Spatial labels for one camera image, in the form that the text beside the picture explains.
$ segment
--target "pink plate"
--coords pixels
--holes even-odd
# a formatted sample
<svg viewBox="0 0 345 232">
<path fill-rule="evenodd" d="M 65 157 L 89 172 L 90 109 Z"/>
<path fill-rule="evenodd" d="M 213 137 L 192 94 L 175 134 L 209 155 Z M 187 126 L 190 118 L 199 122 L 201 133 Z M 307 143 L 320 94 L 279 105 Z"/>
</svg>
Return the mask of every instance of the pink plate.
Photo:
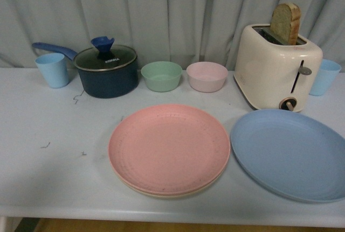
<svg viewBox="0 0 345 232">
<path fill-rule="evenodd" d="M 220 176 L 230 141 L 210 114 L 162 104 L 125 118 L 110 138 L 108 153 L 115 173 L 129 187 L 154 196 L 179 196 Z"/>
</svg>

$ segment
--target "plate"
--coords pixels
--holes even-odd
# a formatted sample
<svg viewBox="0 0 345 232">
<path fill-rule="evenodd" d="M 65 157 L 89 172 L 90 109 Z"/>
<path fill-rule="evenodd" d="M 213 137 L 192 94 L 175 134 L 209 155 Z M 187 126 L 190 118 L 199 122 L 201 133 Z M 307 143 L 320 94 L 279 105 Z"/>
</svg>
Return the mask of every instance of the plate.
<svg viewBox="0 0 345 232">
<path fill-rule="evenodd" d="M 180 196 L 220 176 L 229 159 L 230 140 L 210 114 L 162 104 L 125 118 L 110 138 L 108 154 L 115 173 L 132 189 Z"/>
<path fill-rule="evenodd" d="M 230 138 L 242 168 L 270 191 L 303 202 L 345 199 L 345 139 L 324 124 L 256 110 L 236 122 Z"/>
</svg>

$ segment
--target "table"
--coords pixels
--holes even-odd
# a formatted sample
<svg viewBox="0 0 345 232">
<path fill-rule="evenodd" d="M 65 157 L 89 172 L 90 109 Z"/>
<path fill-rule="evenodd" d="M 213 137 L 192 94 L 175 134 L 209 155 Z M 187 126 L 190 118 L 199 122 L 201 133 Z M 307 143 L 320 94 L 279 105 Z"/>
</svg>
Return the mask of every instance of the table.
<svg viewBox="0 0 345 232">
<path fill-rule="evenodd" d="M 37 69 L 0 69 L 0 216 L 272 226 L 345 227 L 345 201 L 301 203 L 254 182 L 233 154 L 207 189 L 178 199 L 157 199 L 127 187 L 108 160 L 107 144 L 120 121 L 148 106 L 198 107 L 230 133 L 253 111 L 229 72 L 215 93 L 193 90 L 184 71 L 171 92 L 150 91 L 143 78 L 127 95 L 96 99 L 75 69 L 64 88 L 49 88 Z M 300 113 L 345 137 L 345 73 L 324 96 L 309 96 Z"/>
</svg>

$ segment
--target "light blue cup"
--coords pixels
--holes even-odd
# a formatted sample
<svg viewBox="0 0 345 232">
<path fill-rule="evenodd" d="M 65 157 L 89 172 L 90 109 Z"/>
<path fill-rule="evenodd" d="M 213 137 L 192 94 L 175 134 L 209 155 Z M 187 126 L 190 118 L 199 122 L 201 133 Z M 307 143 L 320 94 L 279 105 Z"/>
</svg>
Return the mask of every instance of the light blue cup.
<svg viewBox="0 0 345 232">
<path fill-rule="evenodd" d="M 309 94 L 322 96 L 332 85 L 340 70 L 341 66 L 336 62 L 323 59 Z"/>
<path fill-rule="evenodd" d="M 51 88 L 61 88 L 68 84 L 65 56 L 61 53 L 48 53 L 38 57 L 35 63 Z"/>
</svg>

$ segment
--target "bread slice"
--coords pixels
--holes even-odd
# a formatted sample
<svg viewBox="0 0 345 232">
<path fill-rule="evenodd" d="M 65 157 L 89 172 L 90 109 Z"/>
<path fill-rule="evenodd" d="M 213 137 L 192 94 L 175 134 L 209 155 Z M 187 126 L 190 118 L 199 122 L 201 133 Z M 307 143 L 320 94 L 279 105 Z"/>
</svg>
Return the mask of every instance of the bread slice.
<svg viewBox="0 0 345 232">
<path fill-rule="evenodd" d="M 294 3 L 279 4 L 273 11 L 270 31 L 287 45 L 295 45 L 300 28 L 301 11 Z"/>
</svg>

